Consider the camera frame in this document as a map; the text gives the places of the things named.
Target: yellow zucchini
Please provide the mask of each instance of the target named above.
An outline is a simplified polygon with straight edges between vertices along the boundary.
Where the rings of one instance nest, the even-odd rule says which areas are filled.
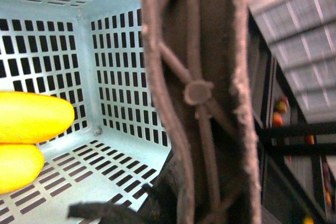
[[[43,165],[43,154],[33,144],[0,144],[0,194],[33,182]]]
[[[66,100],[0,91],[0,143],[44,142],[65,131],[73,120],[73,107]]]

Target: light blue plastic crate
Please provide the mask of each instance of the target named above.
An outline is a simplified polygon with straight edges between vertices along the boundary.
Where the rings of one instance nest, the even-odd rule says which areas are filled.
[[[171,149],[146,83],[140,0],[0,0],[0,90],[73,104],[29,186],[0,196],[0,224],[87,223],[70,204],[138,210]]]

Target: red fruit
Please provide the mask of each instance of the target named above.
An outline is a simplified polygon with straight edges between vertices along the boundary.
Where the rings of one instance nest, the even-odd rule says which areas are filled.
[[[309,135],[309,136],[304,136],[305,144],[314,144],[314,136]]]
[[[288,102],[288,98],[287,97],[282,97],[280,99],[281,102],[284,102],[286,104],[287,107],[289,107],[289,102]]]

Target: crate floor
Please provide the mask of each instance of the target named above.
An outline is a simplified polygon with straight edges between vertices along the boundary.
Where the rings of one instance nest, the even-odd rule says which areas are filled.
[[[93,137],[58,153],[32,184],[0,196],[0,224],[90,223],[66,219],[70,204],[86,201],[111,201],[138,210],[147,197],[141,186],[154,182],[166,154],[149,151],[149,158],[141,157],[141,147],[125,151],[120,146],[127,144]]]

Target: yellow object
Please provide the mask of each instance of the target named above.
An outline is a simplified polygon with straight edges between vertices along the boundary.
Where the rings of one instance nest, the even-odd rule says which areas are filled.
[[[74,117],[73,107],[66,100],[0,91],[0,143],[47,141],[70,127]]]
[[[314,221],[311,217],[306,216],[303,220],[303,224],[314,224]]]
[[[43,165],[43,154],[33,144],[0,144],[0,194],[33,182]]]
[[[277,104],[275,105],[275,109],[279,113],[284,113],[284,114],[286,114],[288,110],[287,105],[282,101],[277,102]]]

